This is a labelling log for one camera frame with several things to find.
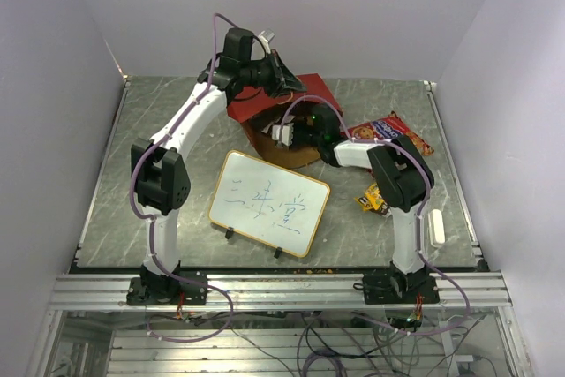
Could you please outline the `red paper bag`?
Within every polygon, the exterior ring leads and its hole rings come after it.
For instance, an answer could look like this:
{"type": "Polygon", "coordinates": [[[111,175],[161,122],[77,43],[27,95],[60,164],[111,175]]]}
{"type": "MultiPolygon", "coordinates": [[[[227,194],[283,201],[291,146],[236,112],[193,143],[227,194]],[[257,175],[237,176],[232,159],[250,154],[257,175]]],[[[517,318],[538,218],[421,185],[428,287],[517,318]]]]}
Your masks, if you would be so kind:
{"type": "Polygon", "coordinates": [[[298,77],[304,93],[271,98],[258,88],[247,87],[227,108],[228,116],[241,124],[252,147],[263,160],[298,169],[320,159],[313,141],[313,107],[323,102],[341,107],[317,73],[298,77]]]}

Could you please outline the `red chips bag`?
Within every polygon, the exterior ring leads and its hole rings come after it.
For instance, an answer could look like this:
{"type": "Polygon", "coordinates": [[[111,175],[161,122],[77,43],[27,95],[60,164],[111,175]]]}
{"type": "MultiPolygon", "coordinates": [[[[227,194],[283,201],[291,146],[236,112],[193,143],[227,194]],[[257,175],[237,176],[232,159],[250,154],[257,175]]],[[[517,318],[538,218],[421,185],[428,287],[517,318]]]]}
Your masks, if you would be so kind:
{"type": "Polygon", "coordinates": [[[422,155],[434,153],[434,149],[394,111],[391,111],[386,117],[354,125],[348,131],[355,139],[396,139],[405,135],[422,155]]]}

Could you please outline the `yellow m&m's packet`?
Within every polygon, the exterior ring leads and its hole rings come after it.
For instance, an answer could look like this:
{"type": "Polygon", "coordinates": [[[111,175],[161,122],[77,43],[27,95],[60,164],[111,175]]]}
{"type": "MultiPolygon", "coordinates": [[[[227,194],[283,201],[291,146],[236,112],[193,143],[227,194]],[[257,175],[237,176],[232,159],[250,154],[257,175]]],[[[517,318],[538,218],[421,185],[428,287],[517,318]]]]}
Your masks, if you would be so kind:
{"type": "Polygon", "coordinates": [[[382,213],[386,208],[386,202],[380,195],[380,189],[376,183],[368,186],[364,194],[355,199],[364,212],[382,213]]]}

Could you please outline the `purple candy packet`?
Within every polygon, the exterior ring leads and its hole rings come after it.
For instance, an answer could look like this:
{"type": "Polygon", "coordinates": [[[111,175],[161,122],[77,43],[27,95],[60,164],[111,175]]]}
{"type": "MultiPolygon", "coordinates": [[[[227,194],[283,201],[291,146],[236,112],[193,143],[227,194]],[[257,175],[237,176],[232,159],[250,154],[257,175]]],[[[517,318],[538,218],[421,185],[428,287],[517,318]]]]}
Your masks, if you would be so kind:
{"type": "Polygon", "coordinates": [[[380,205],[380,207],[376,210],[376,213],[383,217],[389,217],[391,215],[390,206],[386,203],[380,205]]]}

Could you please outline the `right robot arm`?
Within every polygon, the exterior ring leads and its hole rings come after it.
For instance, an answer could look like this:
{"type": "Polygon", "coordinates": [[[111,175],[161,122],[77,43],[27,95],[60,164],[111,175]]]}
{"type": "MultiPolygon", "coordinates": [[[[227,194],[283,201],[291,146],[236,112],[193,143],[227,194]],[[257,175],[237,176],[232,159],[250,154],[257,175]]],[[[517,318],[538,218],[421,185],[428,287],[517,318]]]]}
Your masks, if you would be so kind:
{"type": "Polygon", "coordinates": [[[296,124],[282,121],[275,138],[287,147],[314,147],[321,160],[333,167],[364,168],[373,173],[394,225],[390,295],[402,303],[416,297],[420,281],[427,277],[422,233],[434,177],[411,139],[403,134],[392,139],[354,136],[327,102],[316,103],[311,115],[296,124]]]}

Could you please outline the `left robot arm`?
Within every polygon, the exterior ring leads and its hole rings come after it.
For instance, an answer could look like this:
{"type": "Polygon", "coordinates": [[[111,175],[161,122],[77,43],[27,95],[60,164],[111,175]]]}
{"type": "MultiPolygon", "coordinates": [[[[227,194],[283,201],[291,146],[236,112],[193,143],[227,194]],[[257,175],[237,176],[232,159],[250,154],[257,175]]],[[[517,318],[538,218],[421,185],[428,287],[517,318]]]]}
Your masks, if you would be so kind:
{"type": "Polygon", "coordinates": [[[195,142],[246,87],[271,98],[306,90],[271,48],[274,37],[271,30],[255,34],[232,27],[181,109],[150,139],[132,144],[130,203],[147,227],[140,280],[161,304],[173,302],[180,291],[177,218],[191,190],[185,161],[195,142]]]}

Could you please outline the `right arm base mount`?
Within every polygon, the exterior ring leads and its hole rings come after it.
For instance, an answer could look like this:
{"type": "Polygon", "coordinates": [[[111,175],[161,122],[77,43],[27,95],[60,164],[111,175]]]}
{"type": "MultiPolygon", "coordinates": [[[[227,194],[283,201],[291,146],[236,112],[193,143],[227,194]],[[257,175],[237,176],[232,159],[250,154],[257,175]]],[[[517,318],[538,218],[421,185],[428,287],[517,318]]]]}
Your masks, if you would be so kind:
{"type": "Polygon", "coordinates": [[[415,288],[406,289],[400,277],[379,269],[377,273],[363,275],[360,282],[353,283],[353,289],[363,294],[366,305],[415,305],[418,300],[425,305],[440,302],[436,281],[430,275],[415,288]]]}

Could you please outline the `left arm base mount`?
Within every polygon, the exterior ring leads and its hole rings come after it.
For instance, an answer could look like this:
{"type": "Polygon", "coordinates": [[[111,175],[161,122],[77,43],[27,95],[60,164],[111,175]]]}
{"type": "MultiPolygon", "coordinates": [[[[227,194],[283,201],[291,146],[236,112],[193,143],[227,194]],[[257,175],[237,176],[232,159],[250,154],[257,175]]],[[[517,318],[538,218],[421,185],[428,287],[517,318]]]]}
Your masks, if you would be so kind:
{"type": "Polygon", "coordinates": [[[166,275],[151,272],[134,277],[126,294],[126,304],[133,306],[149,305],[204,305],[207,300],[208,280],[204,275],[181,273],[190,280],[179,282],[166,275]]]}

